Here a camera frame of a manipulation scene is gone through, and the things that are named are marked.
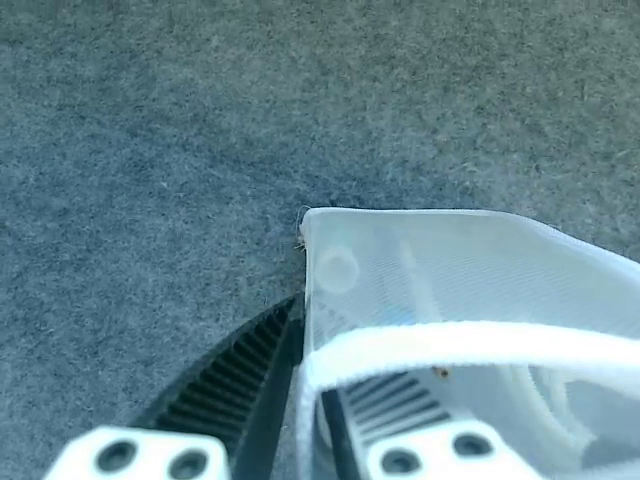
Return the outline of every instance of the white mesh panel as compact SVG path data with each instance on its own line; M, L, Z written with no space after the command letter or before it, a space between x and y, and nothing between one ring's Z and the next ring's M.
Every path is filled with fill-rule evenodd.
M301 229L307 353L362 327L432 322L520 322L640 337L640 266L523 217L317 209ZM340 383L335 375L328 383ZM640 402L575 372L478 366L465 381L464 374L452 378L466 406L545 475L640 457Z

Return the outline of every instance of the carpet floor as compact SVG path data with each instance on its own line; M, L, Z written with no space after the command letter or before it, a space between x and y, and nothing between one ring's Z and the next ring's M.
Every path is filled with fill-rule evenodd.
M640 260L639 78L628 0L0 0L0 477L302 289L303 205Z

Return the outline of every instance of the screw hole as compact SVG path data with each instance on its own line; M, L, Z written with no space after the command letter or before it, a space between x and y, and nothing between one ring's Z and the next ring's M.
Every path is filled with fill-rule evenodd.
M493 451L489 441L474 433L459 435L453 442L453 449L461 457L478 457Z
M136 450L136 445L129 440L115 442L100 452L96 463L105 473L118 472L129 466Z
M175 480L192 480L204 472L207 456L199 450L188 450L178 456L169 467L169 475Z
M390 450L382 457L382 469L386 473L406 474L420 468L420 460L408 450Z

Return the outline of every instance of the white plastic part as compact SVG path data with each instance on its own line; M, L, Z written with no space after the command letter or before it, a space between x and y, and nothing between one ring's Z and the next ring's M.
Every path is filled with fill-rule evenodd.
M105 472L98 458L119 442L134 446L125 468ZM227 454L220 440L204 435L168 433L120 427L98 427L72 440L60 454L45 480L175 480L173 462L189 452L206 457L201 472L192 480L231 480Z
M456 452L455 444L464 437L486 442L490 451L477 456L461 456ZM407 473L389 472L385 469L385 457L388 459L394 453L415 456L419 466ZM370 480L542 479L493 428L477 420L447 422L389 437L371 447L367 464Z
M468 392L468 407L545 474L589 473L584 457L596 440L640 455L635 262L498 212L312 209L301 230L301 478L320 392L421 367L486 367L474 379L486 388ZM315 275L336 248L358 265L346 295ZM593 388L584 393L583 383ZM602 456L596 467L619 460Z

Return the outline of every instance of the gray carpet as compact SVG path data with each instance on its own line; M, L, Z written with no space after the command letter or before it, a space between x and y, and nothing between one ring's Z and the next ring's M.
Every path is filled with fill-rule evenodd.
M0 76L0 478L301 289L301 205L640 260L637 1L1 0Z

